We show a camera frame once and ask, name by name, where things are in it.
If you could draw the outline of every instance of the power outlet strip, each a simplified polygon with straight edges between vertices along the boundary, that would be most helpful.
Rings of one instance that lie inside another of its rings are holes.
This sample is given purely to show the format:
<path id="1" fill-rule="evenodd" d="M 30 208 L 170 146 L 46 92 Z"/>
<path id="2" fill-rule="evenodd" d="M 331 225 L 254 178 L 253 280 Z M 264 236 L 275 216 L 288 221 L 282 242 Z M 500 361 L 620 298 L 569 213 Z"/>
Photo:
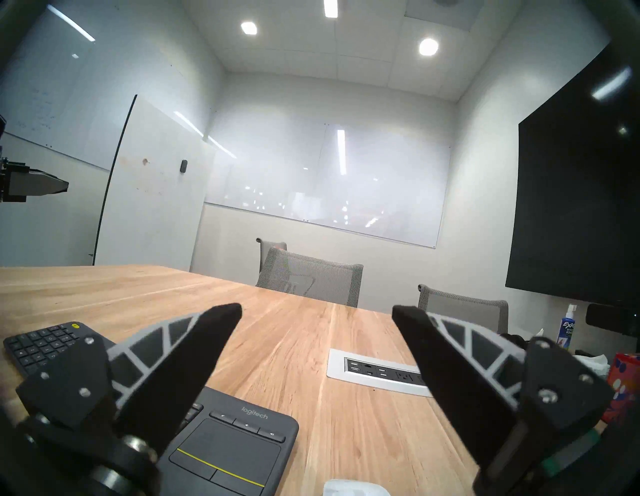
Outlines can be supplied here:
<path id="1" fill-rule="evenodd" d="M 415 365 L 398 364 L 349 351 L 329 350 L 326 375 L 363 386 L 433 397 Z"/>
<path id="2" fill-rule="evenodd" d="M 347 362 L 347 370 L 356 374 L 364 374 L 368 376 L 380 377 L 388 381 L 406 382 L 408 384 L 418 384 L 424 386 L 424 381 L 420 374 L 415 372 L 403 371 L 382 365 L 368 364 L 367 362 L 357 362 L 350 358 L 345 358 Z"/>

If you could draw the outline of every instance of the yellow line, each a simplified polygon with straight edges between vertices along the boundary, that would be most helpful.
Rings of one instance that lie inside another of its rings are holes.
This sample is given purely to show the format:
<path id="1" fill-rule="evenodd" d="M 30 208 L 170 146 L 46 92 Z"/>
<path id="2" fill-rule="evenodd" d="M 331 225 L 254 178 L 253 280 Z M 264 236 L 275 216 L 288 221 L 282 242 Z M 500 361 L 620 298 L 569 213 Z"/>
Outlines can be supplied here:
<path id="1" fill-rule="evenodd" d="M 238 479 L 242 479 L 243 481 L 250 482 L 251 484 L 255 484 L 256 486 L 260 486 L 261 488 L 264 487 L 262 484 L 258 484 L 257 482 L 253 482 L 253 481 L 250 481 L 249 479 L 245 479 L 244 477 L 240 477 L 240 476 L 237 476 L 235 474 L 232 474 L 231 472 L 226 471 L 224 468 L 220 468 L 220 467 L 216 467 L 215 465 L 211 465 L 208 461 L 201 460 L 197 456 L 193 456 L 191 453 L 187 453 L 186 451 L 182 451 L 180 448 L 178 448 L 178 451 L 180 453 L 184 453 L 186 456 L 191 456 L 194 460 L 201 461 L 205 465 L 208 465 L 210 467 L 216 468 L 216 469 L 220 470 L 221 472 L 224 472 L 225 474 L 229 474 L 230 476 L 237 477 Z"/>

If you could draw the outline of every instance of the mesh chair back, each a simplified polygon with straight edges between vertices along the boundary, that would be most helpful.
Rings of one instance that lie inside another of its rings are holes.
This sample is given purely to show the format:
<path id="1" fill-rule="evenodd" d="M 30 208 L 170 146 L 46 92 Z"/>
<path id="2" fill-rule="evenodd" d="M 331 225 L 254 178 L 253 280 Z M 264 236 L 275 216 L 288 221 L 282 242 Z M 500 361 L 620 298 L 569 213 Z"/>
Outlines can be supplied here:
<path id="1" fill-rule="evenodd" d="M 256 286 L 357 307 L 362 269 L 271 248 Z"/>
<path id="2" fill-rule="evenodd" d="M 262 272 L 262 266 L 264 265 L 264 261 L 267 259 L 267 255 L 269 254 L 269 250 L 272 246 L 281 250 L 287 250 L 287 243 L 284 241 L 280 241 L 279 243 L 274 241 L 263 241 L 259 237 L 255 238 L 255 240 L 260 243 L 260 272 Z"/>
<path id="3" fill-rule="evenodd" d="M 453 317 L 507 334 L 509 304 L 504 300 L 479 300 L 449 292 L 438 291 L 419 284 L 418 308 L 425 312 Z"/>

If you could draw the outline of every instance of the logitech logo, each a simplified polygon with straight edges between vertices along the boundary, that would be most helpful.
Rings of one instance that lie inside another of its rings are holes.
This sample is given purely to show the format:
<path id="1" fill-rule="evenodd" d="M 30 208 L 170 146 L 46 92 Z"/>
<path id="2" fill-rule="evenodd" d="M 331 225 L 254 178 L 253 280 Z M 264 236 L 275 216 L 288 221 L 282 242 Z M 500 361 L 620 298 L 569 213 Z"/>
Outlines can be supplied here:
<path id="1" fill-rule="evenodd" d="M 261 419 L 269 418 L 267 417 L 266 413 L 256 412 L 255 410 L 248 410 L 247 407 L 245 406 L 242 407 L 242 411 L 245 412 L 247 415 L 255 415 L 256 417 L 260 417 Z"/>

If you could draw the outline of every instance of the wall-mounted whiteboard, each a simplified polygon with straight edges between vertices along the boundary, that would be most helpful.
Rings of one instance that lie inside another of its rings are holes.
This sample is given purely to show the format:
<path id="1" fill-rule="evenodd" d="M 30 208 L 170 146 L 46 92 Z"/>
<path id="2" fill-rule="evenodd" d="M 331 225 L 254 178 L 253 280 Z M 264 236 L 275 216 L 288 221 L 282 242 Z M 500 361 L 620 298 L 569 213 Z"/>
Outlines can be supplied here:
<path id="1" fill-rule="evenodd" d="M 214 60 L 177 2 L 52 3 L 94 41 L 44 10 L 0 77 L 8 133 L 108 170 L 138 93 L 205 129 Z"/>
<path id="2" fill-rule="evenodd" d="M 216 150 L 136 97 L 105 193 L 94 264 L 188 271 Z"/>
<path id="3" fill-rule="evenodd" d="M 436 245 L 448 144 L 255 106 L 219 111 L 212 137 L 207 203 Z"/>

